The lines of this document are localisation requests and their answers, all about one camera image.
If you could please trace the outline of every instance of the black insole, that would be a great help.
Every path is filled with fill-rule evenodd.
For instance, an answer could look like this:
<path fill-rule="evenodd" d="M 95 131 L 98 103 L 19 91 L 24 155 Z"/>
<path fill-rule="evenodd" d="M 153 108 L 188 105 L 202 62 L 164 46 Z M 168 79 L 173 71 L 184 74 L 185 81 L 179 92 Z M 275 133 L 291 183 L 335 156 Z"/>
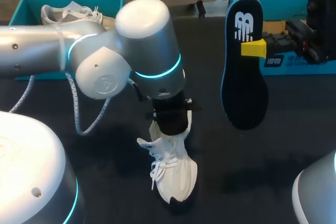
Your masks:
<path fill-rule="evenodd" d="M 222 103 L 232 125 L 241 130 L 258 126 L 267 111 L 268 89 L 259 57 L 242 56 L 240 48 L 243 41 L 261 39 L 262 11 L 258 0 L 237 0 L 226 16 Z"/>

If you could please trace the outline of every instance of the white sneaker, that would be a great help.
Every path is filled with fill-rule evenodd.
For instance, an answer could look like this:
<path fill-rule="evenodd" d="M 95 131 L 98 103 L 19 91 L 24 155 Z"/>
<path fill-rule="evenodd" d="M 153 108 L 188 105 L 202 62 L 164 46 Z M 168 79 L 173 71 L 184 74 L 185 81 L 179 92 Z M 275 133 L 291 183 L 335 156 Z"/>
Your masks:
<path fill-rule="evenodd" d="M 41 21 L 43 25 L 71 22 L 79 19 L 89 19 L 103 25 L 106 30 L 114 28 L 114 18 L 103 16 L 98 12 L 98 7 L 93 11 L 87 6 L 81 6 L 72 1 L 64 8 L 53 8 L 49 5 L 42 6 Z"/>
<path fill-rule="evenodd" d="M 152 163 L 152 189 L 154 182 L 161 197 L 170 203 L 186 200 L 192 193 L 197 179 L 197 164 L 188 156 L 184 140 L 191 127 L 191 111 L 188 111 L 188 129 L 176 136 L 164 135 L 156 122 L 152 122 L 149 132 L 153 142 L 137 139 L 142 148 L 149 150 L 155 158 Z"/>

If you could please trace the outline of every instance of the table surface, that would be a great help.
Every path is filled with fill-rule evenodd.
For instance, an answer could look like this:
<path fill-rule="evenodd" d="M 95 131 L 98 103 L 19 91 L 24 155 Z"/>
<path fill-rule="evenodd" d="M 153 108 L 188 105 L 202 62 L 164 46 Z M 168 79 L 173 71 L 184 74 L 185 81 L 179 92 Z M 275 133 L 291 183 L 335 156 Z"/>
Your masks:
<path fill-rule="evenodd" d="M 269 107 L 262 124 L 235 129 L 220 100 L 224 69 L 223 18 L 177 19 L 175 31 L 186 72 L 185 94 L 203 110 L 193 114 L 186 139 L 198 164 L 194 206 L 176 216 L 151 191 L 152 162 L 137 137 L 149 138 L 145 113 L 126 87 L 112 99 L 95 133 L 76 135 L 67 81 L 37 81 L 18 113 L 48 125 L 62 141 L 86 199 L 86 224 L 297 224 L 291 203 L 296 176 L 336 148 L 336 76 L 266 77 Z M 0 108 L 9 110 L 27 82 L 0 80 Z M 102 101 L 79 96 L 82 125 Z"/>

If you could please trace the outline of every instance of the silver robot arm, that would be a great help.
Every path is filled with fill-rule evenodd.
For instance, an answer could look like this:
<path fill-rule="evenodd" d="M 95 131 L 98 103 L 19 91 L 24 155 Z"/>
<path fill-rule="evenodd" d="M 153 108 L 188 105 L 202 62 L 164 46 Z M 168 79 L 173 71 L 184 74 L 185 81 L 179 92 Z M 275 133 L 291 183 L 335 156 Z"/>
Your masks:
<path fill-rule="evenodd" d="M 181 54 L 172 20 L 160 0 L 135 0 L 116 17 L 116 29 L 95 22 L 0 27 L 0 78 L 69 71 L 88 97 L 118 94 L 130 73 L 141 93 L 152 98 L 161 131 L 187 128 Z"/>

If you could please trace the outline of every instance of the white cable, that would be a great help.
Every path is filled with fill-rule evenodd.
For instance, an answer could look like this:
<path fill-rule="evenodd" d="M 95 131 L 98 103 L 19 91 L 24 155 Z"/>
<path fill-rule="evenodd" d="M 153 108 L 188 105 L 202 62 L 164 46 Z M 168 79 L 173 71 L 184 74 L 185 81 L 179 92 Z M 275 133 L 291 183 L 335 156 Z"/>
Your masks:
<path fill-rule="evenodd" d="M 30 76 L 25 92 L 23 93 L 21 98 L 18 100 L 18 102 L 14 105 L 14 107 L 12 107 L 9 113 L 14 113 L 21 106 L 21 104 L 24 102 L 24 100 L 27 98 L 28 94 L 32 90 L 31 88 L 33 87 L 34 81 L 35 81 L 35 76 Z"/>
<path fill-rule="evenodd" d="M 111 98 L 106 99 L 106 101 L 105 101 L 103 107 L 101 108 L 101 111 L 100 111 L 99 115 L 97 116 L 97 118 L 94 120 L 94 122 L 85 131 L 82 131 L 80 129 L 79 103 L 78 103 L 76 85 L 75 85 L 75 82 L 73 81 L 73 78 L 71 77 L 71 75 L 69 73 L 65 73 L 65 75 L 68 78 L 68 81 L 69 81 L 69 84 L 70 84 L 70 87 L 71 87 L 71 91 L 72 91 L 73 107 L 74 107 L 74 115 L 75 115 L 75 128 L 76 128 L 76 131 L 79 135 L 85 136 L 85 135 L 89 134 L 95 128 L 95 126 L 98 124 L 98 122 L 100 121 L 100 119 L 104 115 L 104 112 L 105 112 Z"/>

